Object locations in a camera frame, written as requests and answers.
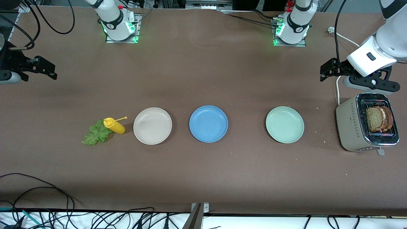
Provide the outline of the yellow squeeze bottle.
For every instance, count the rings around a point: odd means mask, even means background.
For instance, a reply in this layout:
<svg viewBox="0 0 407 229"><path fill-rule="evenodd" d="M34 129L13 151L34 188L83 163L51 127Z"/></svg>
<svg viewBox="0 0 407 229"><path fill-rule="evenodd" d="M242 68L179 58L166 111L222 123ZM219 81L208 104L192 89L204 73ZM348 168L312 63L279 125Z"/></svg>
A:
<svg viewBox="0 0 407 229"><path fill-rule="evenodd" d="M127 116L120 118L120 119L114 119L112 117L108 117L103 119L103 124L106 128L110 129L112 132L115 132L117 134L124 134L126 132L126 128L124 125L119 123L120 120L127 119Z"/></svg>

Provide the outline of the green plate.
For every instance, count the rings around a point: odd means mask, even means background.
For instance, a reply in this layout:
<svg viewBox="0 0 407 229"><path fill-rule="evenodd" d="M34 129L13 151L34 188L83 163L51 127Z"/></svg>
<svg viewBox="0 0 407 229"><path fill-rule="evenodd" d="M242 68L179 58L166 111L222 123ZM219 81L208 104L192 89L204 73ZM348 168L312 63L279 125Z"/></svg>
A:
<svg viewBox="0 0 407 229"><path fill-rule="evenodd" d="M287 106L279 106L267 114L266 130L274 140L289 144L302 137L304 121L296 110Z"/></svg>

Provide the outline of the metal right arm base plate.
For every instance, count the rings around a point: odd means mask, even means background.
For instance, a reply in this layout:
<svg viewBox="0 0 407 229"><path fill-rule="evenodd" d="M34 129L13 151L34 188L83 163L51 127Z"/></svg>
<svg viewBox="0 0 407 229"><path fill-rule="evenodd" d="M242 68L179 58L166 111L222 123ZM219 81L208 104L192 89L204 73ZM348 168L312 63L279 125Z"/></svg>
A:
<svg viewBox="0 0 407 229"><path fill-rule="evenodd" d="M126 10L126 16L114 27L112 23L102 22L106 43L136 44L139 41L142 14Z"/></svg>

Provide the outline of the aluminium frame profile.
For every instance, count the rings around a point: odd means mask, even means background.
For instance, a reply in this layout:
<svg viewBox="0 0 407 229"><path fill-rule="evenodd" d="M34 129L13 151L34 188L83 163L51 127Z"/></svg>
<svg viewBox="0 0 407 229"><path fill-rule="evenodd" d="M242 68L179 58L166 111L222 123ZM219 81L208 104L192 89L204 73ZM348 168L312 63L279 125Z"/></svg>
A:
<svg viewBox="0 0 407 229"><path fill-rule="evenodd" d="M185 9L233 10L232 0L186 0Z"/></svg>

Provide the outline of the brown bread slice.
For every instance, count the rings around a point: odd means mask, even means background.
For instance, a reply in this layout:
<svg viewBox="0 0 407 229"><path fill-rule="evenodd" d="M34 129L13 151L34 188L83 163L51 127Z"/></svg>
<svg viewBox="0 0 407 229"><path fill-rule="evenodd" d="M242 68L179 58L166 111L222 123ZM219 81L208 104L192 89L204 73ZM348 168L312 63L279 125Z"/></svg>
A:
<svg viewBox="0 0 407 229"><path fill-rule="evenodd" d="M380 106L380 110L382 112L382 125L381 129L391 129L393 127L394 123L394 117L391 109L389 109L387 106Z"/></svg>
<svg viewBox="0 0 407 229"><path fill-rule="evenodd" d="M366 109L367 123L370 132L388 129L386 110L384 106L374 106Z"/></svg>

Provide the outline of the green lettuce leaf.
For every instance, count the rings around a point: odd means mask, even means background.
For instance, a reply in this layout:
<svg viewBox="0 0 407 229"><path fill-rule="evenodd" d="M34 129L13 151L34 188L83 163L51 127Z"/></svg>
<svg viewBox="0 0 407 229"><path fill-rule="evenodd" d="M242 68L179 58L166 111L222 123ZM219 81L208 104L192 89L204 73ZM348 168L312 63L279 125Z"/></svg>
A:
<svg viewBox="0 0 407 229"><path fill-rule="evenodd" d="M98 142L105 142L109 134L113 131L104 125L104 120L98 120L89 127L89 133L84 136L82 143L84 145L96 145Z"/></svg>

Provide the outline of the blue plate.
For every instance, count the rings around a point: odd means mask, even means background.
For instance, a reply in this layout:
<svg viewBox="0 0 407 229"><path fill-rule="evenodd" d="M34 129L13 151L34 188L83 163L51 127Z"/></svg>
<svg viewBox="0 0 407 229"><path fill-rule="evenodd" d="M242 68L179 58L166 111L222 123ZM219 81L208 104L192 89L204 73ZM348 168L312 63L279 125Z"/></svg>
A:
<svg viewBox="0 0 407 229"><path fill-rule="evenodd" d="M189 120L190 132L200 142L217 142L224 137L228 126L223 110L212 105L197 108Z"/></svg>

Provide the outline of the beige plate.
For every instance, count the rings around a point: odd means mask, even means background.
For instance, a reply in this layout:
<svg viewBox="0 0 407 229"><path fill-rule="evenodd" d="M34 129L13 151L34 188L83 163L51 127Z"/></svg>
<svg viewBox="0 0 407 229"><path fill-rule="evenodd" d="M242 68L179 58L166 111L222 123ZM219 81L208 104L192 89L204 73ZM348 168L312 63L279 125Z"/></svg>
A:
<svg viewBox="0 0 407 229"><path fill-rule="evenodd" d="M165 110L157 107L141 111L134 120L135 137L146 145L164 142L172 131L172 119Z"/></svg>

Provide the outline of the metal table edge bracket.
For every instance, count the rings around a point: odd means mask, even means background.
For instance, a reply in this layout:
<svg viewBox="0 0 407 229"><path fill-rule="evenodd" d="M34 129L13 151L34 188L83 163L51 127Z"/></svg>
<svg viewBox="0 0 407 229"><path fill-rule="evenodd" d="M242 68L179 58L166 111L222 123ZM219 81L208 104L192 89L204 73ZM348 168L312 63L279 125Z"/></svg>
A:
<svg viewBox="0 0 407 229"><path fill-rule="evenodd" d="M192 203L191 213L182 229L202 229L205 213L209 212L209 203Z"/></svg>

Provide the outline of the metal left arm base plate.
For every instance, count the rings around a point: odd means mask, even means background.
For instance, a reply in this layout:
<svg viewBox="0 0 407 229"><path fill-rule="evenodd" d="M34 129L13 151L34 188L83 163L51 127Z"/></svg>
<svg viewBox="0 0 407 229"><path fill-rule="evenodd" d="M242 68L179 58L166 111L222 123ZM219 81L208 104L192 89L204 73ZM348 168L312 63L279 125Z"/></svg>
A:
<svg viewBox="0 0 407 229"><path fill-rule="evenodd" d="M283 18L282 17L273 17L271 20L272 22L272 26L273 26L273 45L274 46L286 46L286 47L306 47L306 41L305 41L305 35L307 35L307 33L304 34L304 36L302 37L302 39L300 40L300 42L296 43L296 44L289 44L286 43L282 40L281 37L279 37L279 35L282 33L282 30L285 28L285 24L283 22Z"/></svg>

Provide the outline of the beige chrome toaster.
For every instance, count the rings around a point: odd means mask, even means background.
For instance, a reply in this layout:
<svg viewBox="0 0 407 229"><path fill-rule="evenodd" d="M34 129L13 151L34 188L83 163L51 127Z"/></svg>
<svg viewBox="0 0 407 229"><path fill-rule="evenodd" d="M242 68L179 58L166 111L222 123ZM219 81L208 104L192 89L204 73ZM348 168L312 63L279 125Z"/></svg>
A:
<svg viewBox="0 0 407 229"><path fill-rule="evenodd" d="M374 106L387 106L392 112L388 98L379 93L360 93L337 106L337 129L345 150L358 153L375 150L382 156L385 148L393 147L399 142L395 119L391 129L369 131L366 109Z"/></svg>

